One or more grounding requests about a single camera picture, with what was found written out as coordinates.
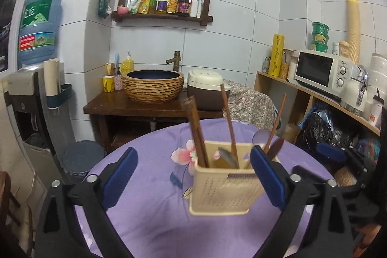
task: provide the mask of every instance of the microwave control panel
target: microwave control panel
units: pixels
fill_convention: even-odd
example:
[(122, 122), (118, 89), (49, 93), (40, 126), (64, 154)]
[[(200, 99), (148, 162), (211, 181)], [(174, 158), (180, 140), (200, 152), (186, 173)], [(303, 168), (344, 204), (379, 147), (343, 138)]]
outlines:
[(340, 60), (338, 67), (336, 69), (336, 78), (333, 82), (333, 89), (340, 94), (344, 91), (345, 83), (347, 82), (349, 76), (351, 75), (352, 65), (345, 60)]

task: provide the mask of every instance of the bronze faucet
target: bronze faucet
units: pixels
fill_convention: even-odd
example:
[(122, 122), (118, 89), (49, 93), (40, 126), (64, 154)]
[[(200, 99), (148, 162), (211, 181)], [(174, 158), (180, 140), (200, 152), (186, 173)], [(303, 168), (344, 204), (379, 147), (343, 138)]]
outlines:
[(179, 61), (181, 61), (180, 51), (175, 51), (175, 57), (166, 60), (165, 63), (173, 63), (173, 71), (179, 71)]

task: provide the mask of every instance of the mug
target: mug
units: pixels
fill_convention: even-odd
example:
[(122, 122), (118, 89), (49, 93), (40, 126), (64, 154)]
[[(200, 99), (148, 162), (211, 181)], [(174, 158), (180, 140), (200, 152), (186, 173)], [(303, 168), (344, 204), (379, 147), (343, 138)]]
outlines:
[(114, 76), (102, 77), (102, 83), (103, 83), (103, 92), (114, 91)]

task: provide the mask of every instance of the pink flower print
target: pink flower print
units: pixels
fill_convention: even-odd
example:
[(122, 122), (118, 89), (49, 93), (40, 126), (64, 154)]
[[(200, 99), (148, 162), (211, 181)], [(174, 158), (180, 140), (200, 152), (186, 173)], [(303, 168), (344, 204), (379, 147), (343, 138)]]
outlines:
[(195, 161), (197, 160), (195, 144), (193, 140), (188, 140), (186, 149), (177, 148), (172, 152), (171, 159), (179, 165), (188, 165), (188, 172), (193, 176), (195, 172)]

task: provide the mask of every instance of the silver bolt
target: silver bolt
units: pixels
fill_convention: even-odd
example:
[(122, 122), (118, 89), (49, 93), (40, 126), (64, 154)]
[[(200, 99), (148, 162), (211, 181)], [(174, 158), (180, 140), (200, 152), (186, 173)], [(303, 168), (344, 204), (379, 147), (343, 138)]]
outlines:
[(60, 180), (56, 179), (51, 183), (51, 187), (57, 188), (60, 185)]
[(301, 181), (301, 176), (298, 175), (298, 174), (291, 174), (290, 179), (291, 179), (293, 182), (298, 183), (298, 182)]
[(327, 183), (331, 187), (336, 187), (337, 186), (337, 183), (336, 183), (336, 181), (334, 179), (329, 179)]
[(98, 176), (96, 176), (95, 174), (91, 174), (88, 176), (88, 178), (86, 178), (86, 182), (94, 183), (97, 180), (97, 178), (98, 178)]

